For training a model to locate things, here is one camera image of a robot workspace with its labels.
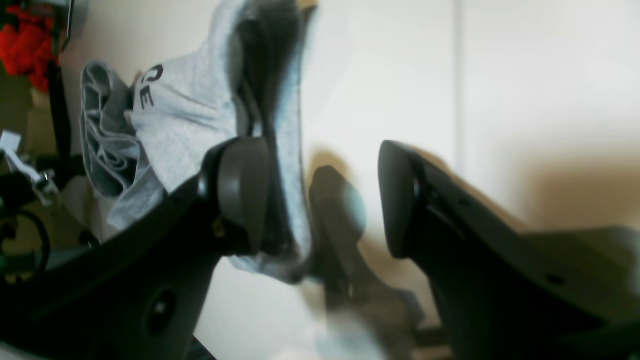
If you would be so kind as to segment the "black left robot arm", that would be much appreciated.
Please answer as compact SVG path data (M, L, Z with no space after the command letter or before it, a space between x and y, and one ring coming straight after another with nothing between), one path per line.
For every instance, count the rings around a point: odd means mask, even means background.
M1 289L34 280L84 252L100 240L71 219L58 218L60 187L52 171L30 178L1 175Z

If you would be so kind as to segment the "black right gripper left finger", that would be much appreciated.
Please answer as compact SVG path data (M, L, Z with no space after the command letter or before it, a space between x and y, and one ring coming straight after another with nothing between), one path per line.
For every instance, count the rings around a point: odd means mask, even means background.
M58 360L180 360L223 256L261 248L269 192L262 137L211 148L142 219L1 292L1 342Z

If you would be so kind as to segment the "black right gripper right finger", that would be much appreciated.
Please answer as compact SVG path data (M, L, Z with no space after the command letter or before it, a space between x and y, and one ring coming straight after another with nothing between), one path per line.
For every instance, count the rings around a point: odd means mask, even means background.
M455 360L637 360L639 299L544 255L402 142L377 162L386 244L426 275Z

